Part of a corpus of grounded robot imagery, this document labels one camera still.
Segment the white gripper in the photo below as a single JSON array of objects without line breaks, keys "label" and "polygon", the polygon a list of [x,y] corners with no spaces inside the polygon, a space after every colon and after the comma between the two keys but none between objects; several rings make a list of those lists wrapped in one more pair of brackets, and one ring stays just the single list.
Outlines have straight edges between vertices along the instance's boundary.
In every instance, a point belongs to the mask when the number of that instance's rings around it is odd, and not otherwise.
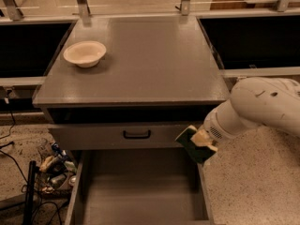
[{"label": "white gripper", "polygon": [[218,149],[214,146],[215,141],[223,142],[237,136],[237,122],[236,112],[215,108],[205,117],[204,129],[199,129],[191,137],[191,140],[198,147],[209,148],[216,152]]}]

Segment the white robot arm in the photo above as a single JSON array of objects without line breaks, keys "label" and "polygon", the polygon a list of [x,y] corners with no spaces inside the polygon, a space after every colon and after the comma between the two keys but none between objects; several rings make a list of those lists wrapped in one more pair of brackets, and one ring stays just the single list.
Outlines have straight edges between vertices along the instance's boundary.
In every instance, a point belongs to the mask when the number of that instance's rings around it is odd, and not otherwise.
[{"label": "white robot arm", "polygon": [[230,97],[207,114],[191,140],[198,147],[217,151],[214,143],[261,126],[300,136],[299,82],[264,77],[239,80]]}]

